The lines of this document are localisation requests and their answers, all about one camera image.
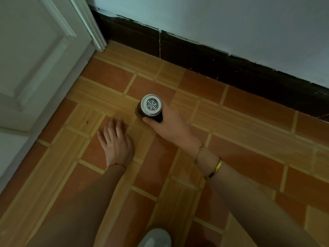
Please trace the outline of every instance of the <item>dark skirting board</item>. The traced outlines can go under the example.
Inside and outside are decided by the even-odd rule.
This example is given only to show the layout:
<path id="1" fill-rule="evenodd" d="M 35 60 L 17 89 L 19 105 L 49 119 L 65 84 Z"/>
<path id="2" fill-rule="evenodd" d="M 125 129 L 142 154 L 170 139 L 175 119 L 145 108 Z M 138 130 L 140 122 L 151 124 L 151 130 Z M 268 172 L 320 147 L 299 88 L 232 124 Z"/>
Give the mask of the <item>dark skirting board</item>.
<path id="1" fill-rule="evenodd" d="M 329 121 L 329 89 L 124 17 L 92 10 L 105 39 Z"/>

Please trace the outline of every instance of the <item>forearm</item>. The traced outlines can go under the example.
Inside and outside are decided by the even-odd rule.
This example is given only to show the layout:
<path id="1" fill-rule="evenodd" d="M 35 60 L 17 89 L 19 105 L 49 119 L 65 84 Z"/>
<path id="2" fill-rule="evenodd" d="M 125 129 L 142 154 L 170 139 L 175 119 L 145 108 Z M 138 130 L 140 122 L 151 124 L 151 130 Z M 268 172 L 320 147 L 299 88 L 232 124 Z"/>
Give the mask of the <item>forearm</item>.
<path id="1" fill-rule="evenodd" d="M 40 227 L 27 246 L 92 246 L 124 168 L 110 167 Z"/>
<path id="2" fill-rule="evenodd" d="M 199 140 L 191 138 L 181 148 L 194 159 L 200 145 Z M 197 165 L 203 175 L 208 176 L 218 162 L 219 157 L 204 148 Z M 278 205 L 226 163 L 209 184 L 258 246 L 318 246 Z"/>

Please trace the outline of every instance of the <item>white shoe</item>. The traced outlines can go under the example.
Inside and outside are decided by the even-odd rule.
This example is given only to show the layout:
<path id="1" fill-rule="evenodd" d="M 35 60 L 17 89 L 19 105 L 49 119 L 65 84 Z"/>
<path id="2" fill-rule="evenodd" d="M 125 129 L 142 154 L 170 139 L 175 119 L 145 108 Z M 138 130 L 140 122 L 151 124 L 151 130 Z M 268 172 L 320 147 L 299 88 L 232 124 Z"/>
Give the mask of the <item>white shoe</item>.
<path id="1" fill-rule="evenodd" d="M 171 247 L 171 237 L 167 231 L 155 228 L 145 235 L 138 247 Z"/>

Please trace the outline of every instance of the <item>gold bracelet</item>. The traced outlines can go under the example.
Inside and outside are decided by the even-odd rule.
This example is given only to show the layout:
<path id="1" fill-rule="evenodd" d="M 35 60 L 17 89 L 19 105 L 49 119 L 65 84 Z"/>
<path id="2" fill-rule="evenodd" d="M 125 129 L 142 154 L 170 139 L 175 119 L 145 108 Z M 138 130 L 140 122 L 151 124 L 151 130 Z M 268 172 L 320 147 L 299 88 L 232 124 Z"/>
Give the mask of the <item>gold bracelet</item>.
<path id="1" fill-rule="evenodd" d="M 198 163 L 198 157 L 199 157 L 199 154 L 201 152 L 201 150 L 204 148 L 205 144 L 203 142 L 201 142 L 201 146 L 199 147 L 199 152 L 198 154 L 196 155 L 196 158 L 194 160 L 194 163 L 197 164 Z"/>
<path id="2" fill-rule="evenodd" d="M 222 163 L 223 163 L 223 159 L 220 158 L 220 161 L 219 161 L 218 165 L 216 166 L 215 170 L 211 174 L 209 174 L 209 176 L 205 179 L 208 180 L 208 179 L 212 178 L 216 174 L 216 172 L 218 171 L 218 169 L 220 168 Z"/>

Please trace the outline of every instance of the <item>orange floor tile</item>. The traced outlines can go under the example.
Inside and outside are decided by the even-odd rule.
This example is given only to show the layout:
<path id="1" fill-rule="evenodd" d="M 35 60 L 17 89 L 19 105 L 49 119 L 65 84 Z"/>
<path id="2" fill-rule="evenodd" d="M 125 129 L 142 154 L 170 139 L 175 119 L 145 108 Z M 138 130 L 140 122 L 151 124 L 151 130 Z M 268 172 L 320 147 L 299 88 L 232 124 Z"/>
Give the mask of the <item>orange floor tile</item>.
<path id="1" fill-rule="evenodd" d="M 193 161 L 136 118 L 147 93 L 329 247 L 328 123 L 116 42 L 94 54 L 0 195 L 1 246 L 24 246 L 104 173 L 95 133 L 108 117 L 123 119 L 135 154 L 98 233 L 106 246 L 137 246 L 155 226 L 173 246 L 255 246 Z"/>

